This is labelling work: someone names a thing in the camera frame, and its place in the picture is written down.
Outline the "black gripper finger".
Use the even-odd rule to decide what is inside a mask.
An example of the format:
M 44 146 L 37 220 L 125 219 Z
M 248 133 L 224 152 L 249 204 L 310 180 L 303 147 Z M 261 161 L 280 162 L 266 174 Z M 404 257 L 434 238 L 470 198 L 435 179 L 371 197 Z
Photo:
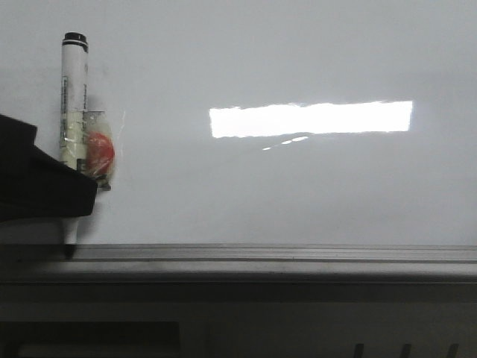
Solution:
M 90 215 L 97 183 L 36 147 L 36 135 L 1 116 L 1 221 Z

